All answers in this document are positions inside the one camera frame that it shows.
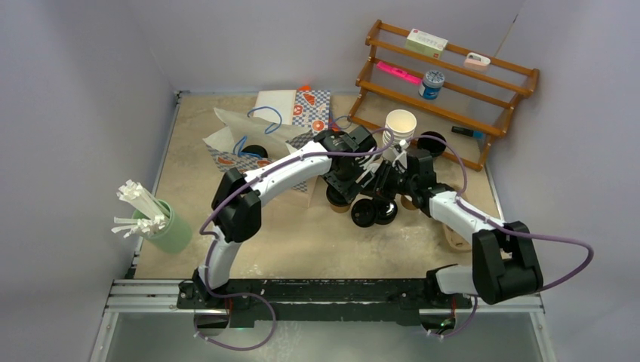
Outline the brown paper cup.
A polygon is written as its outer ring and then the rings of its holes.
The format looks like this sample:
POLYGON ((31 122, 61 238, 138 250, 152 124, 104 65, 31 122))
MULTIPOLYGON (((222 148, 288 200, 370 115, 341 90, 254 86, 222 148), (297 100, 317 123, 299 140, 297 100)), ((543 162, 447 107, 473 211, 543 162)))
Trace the brown paper cup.
POLYGON ((348 202, 337 202, 337 201, 329 201, 330 208, 336 213, 346 213, 350 210, 351 203, 348 202))
POLYGON ((410 196, 407 195, 403 195, 401 196, 401 204, 403 206, 403 208, 405 208, 406 210, 417 210, 418 207, 416 207, 413 204, 413 200, 410 196))

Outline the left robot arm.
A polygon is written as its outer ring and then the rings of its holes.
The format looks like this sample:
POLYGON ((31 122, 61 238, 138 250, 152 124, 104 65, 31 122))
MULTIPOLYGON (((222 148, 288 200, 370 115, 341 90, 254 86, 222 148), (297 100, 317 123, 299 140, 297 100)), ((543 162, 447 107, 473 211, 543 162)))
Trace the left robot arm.
POLYGON ((351 133, 323 130, 297 151, 265 167, 224 173, 214 199, 212 212, 199 229, 212 238, 205 261, 196 274, 201 283, 196 299, 205 308, 216 308, 227 296, 223 287, 243 242, 262 226, 262 209, 273 198, 314 176, 326 176, 342 163, 355 166, 349 177, 357 178, 363 165, 358 161, 374 158, 389 144, 377 145, 372 132, 359 126, 351 133))

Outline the checkered paper bag blue handles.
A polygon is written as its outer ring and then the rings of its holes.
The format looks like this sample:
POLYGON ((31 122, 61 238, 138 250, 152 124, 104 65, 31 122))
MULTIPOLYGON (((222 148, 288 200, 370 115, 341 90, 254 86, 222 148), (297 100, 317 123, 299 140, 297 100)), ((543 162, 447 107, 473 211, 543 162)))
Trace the checkered paper bag blue handles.
POLYGON ((311 130, 280 122, 275 111, 260 117, 257 110, 241 113, 215 108, 223 127, 203 142, 222 173, 233 168, 241 172, 255 170, 297 151, 312 139, 311 130))

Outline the black lid stack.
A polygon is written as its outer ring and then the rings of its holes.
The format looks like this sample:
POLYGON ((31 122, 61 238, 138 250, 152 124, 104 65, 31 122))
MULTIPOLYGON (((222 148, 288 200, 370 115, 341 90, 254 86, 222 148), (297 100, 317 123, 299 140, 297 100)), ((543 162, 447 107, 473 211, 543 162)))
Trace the black lid stack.
POLYGON ((371 199, 360 199, 352 205, 351 218, 361 228, 371 227, 377 220, 377 208, 371 199))
POLYGON ((398 215, 398 205, 395 201, 376 201, 375 207, 377 211, 375 223, 378 225, 388 225, 398 215))

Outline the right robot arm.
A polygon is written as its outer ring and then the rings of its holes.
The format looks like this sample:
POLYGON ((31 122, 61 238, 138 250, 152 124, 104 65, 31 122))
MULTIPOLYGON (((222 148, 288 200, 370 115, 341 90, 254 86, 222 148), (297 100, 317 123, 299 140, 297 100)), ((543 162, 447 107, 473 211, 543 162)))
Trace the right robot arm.
POLYGON ((456 189, 438 182, 427 152, 409 155, 406 164, 383 161, 365 190, 373 198, 409 197, 413 207, 470 243, 470 265, 428 271, 423 295, 430 305, 441 307, 454 294, 478 296, 493 305, 535 293, 543 286, 527 226, 482 216, 456 189))

